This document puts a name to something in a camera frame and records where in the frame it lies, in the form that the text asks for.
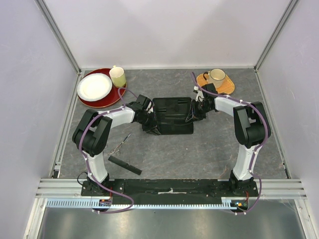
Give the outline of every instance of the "mug handle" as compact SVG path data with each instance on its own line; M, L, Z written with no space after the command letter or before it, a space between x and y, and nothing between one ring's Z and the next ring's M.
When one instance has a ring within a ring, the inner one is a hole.
M205 72L203 73L203 77L204 77L204 79L207 81L207 78L205 77L205 74L209 75L208 71L205 71Z

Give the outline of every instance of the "black tool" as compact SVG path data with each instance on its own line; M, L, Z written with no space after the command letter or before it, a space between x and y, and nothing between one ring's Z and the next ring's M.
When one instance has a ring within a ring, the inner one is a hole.
M109 157L109 161L112 163L115 163L116 165L119 165L120 167L125 168L125 169L127 169L127 170L129 170L132 173L135 173L137 175L140 175L142 173L142 171L140 169L138 169L132 165L129 165L128 163L126 163L126 162L124 162L124 161L122 161L122 160L120 160L112 155Z

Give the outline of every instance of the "scissors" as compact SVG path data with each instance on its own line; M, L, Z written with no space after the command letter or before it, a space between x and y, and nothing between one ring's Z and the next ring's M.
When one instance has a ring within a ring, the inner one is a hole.
M129 133L129 135L126 136L126 137L123 139L123 141L122 141L118 146L116 146L115 149L112 149L111 152L109 153L109 155L115 153L117 156L120 156L120 154L121 154L121 151L120 151L120 150L121 150L121 147L122 147L122 145L125 143L125 141L128 140L128 138L131 136L131 134L132 134L132 133Z

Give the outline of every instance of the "gray marble surface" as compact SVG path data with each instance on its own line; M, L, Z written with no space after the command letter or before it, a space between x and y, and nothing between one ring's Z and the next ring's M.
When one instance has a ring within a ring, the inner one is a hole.
M135 94L149 98L192 97L193 82L190 72L199 75L202 69L126 70L128 88ZM233 97L246 101L262 101L253 69L224 69L235 84ZM124 95L129 103L135 97ZM117 102L109 109L117 108ZM72 134L88 107L77 101L67 139L60 178L76 178L86 171L84 159L72 142ZM223 112L210 112L205 120L194 123L192 135L154 136L142 131L138 123L120 125L111 130L104 150L105 166L111 178L220 178L227 179L235 166L239 144L234 133L233 117ZM141 169L140 176L108 161L108 153L126 135L131 137L122 146L119 159ZM263 179L286 178L284 167L273 135L261 149L255 173Z

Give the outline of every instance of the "black handle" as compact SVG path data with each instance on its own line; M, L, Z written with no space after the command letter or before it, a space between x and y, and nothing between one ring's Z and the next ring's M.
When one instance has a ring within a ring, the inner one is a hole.
M110 156L109 157L109 161L112 162L112 163L115 163L117 165L119 165L120 167L122 168L125 168L126 170L129 170L131 171L132 173L135 173L137 175L140 175L142 173L142 171L132 165L129 165L128 163L114 157L114 156Z
M203 73L203 77L204 77L204 79L207 81L207 78L205 77L205 74L209 75L208 71L205 71L205 72Z

